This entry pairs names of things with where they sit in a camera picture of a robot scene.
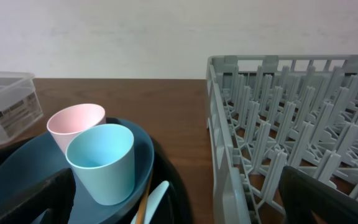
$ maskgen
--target blue bowl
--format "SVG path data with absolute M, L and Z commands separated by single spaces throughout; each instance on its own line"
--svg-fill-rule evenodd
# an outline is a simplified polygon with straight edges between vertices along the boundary
M 75 175 L 76 194 L 69 223 L 116 223 L 136 204 L 146 187 L 154 162 L 154 147 L 150 136 L 130 121 L 107 118 L 107 123 L 121 124 L 134 134 L 134 191 L 117 205 L 100 205 L 92 199 Z M 49 133 L 32 139 L 0 166 L 0 204 L 66 167 L 70 165 Z M 33 223 L 39 223 L 42 215 Z

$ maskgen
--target light blue cup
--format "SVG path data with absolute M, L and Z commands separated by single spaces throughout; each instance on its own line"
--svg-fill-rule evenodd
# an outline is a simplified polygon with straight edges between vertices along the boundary
M 119 124 L 90 128 L 69 143 L 66 159 L 101 205 L 124 201 L 135 186 L 134 135 Z

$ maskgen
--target wooden table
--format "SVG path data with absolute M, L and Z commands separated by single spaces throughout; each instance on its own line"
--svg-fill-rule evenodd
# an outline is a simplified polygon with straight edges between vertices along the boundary
M 106 116 L 137 123 L 162 145 L 185 183 L 195 223 L 213 223 L 204 80 L 35 79 L 34 84 L 44 116 L 15 141 L 45 132 L 48 119 L 67 106 L 99 104 Z

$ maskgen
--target plastic dish rack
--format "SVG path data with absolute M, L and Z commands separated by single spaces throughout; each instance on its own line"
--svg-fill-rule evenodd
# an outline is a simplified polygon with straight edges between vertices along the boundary
M 284 166 L 358 201 L 358 55 L 214 56 L 206 79 L 215 223 L 260 223 L 265 203 L 284 215 Z

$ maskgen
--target pink cup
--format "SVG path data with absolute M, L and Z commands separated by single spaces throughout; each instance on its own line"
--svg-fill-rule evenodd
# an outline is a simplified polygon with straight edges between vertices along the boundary
M 93 126 L 106 123 L 106 112 L 102 106 L 85 103 L 67 107 L 55 113 L 47 123 L 47 129 L 66 154 L 71 140 Z

